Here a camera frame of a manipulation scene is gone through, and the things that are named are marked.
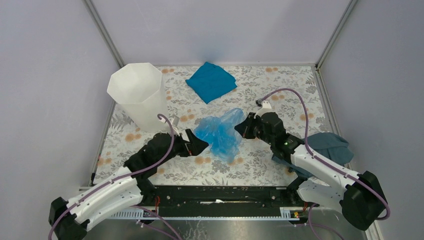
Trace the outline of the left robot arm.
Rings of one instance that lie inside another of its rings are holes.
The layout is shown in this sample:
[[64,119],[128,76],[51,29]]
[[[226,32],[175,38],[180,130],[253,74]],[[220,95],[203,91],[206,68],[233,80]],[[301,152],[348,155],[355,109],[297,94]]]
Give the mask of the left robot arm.
[[183,133],[157,133],[109,178],[79,195],[51,202],[48,238],[81,240],[105,218],[133,205],[148,206],[157,199],[149,178],[158,167],[175,157],[200,155],[209,144],[191,129]]

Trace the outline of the white plastic trash bin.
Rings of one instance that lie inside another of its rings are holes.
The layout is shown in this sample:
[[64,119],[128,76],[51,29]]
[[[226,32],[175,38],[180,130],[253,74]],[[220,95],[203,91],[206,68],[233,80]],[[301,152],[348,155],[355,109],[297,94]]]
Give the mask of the white plastic trash bin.
[[159,132],[169,116],[163,73],[151,63],[129,63],[110,77],[107,93],[142,130]]

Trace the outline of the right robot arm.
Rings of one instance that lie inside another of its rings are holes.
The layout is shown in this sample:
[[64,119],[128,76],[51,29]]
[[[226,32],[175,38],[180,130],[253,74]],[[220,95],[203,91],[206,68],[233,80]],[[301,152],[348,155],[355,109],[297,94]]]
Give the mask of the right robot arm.
[[289,189],[286,198],[291,205],[310,202],[331,208],[362,231],[379,220],[383,211],[387,211],[386,197],[373,173],[349,170],[312,150],[305,141],[286,132],[283,121],[275,112],[261,116],[251,112],[234,129],[244,139],[259,139],[267,143],[276,157],[325,182],[325,185],[314,185],[306,180]]

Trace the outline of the blue plastic trash bag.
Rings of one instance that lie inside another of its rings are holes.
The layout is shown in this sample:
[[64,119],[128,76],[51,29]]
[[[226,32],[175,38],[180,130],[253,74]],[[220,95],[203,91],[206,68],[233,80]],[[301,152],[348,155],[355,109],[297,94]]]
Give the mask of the blue plastic trash bag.
[[235,126],[244,119],[243,110],[233,108],[220,117],[208,116],[203,118],[194,129],[197,138],[207,142],[210,152],[223,162],[231,163],[239,152],[242,137]]

